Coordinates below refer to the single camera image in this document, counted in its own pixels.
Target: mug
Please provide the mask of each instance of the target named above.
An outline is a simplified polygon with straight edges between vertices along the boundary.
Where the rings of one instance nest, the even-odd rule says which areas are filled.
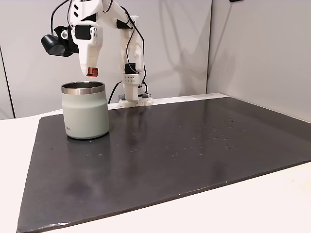
[[[66,134],[75,139],[93,139],[109,130],[105,84],[76,82],[62,85]]]

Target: white wall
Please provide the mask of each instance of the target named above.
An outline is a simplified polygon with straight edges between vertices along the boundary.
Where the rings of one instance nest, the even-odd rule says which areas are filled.
[[[50,17],[62,0],[0,0],[0,43],[17,117],[61,108],[60,85],[87,80],[77,54],[49,56],[41,46]],[[211,0],[119,0],[138,15],[146,41],[146,82],[154,98],[206,91]],[[67,8],[55,14],[54,27],[66,26]],[[119,30],[104,27],[99,78],[107,96],[121,80]],[[113,102],[123,94],[118,87]]]
[[[5,79],[2,56],[0,53],[0,120],[11,118],[13,118],[12,106]]]
[[[309,0],[214,0],[207,91],[311,121],[310,12]]]

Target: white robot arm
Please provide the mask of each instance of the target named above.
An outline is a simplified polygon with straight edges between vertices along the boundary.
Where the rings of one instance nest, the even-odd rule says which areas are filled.
[[[120,105],[151,105],[152,99],[146,93],[138,91],[144,84],[141,73],[145,71],[144,41],[138,29],[138,16],[130,16],[114,0],[71,0],[70,26],[57,27],[55,32],[58,37],[46,35],[41,42],[50,55],[70,56],[72,53],[79,53],[82,73],[88,77],[97,77],[97,61],[104,33],[99,21],[121,29],[120,68],[124,72],[122,82],[125,99],[120,100]],[[134,64],[129,62],[129,52],[134,54]]]

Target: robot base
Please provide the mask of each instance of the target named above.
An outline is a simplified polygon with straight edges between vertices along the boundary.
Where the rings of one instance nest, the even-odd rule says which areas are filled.
[[[138,102],[129,102],[126,100],[119,100],[119,106],[123,108],[133,108],[138,106],[151,106],[153,104],[153,99],[151,97],[142,98],[139,97]]]

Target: white table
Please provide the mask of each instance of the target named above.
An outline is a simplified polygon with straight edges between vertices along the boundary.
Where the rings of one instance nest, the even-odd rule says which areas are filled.
[[[226,97],[205,94],[155,100],[155,104]],[[110,104],[110,109],[118,104]],[[17,228],[28,167],[41,117],[0,121],[2,233]],[[311,232],[311,163],[51,233],[280,233]]]

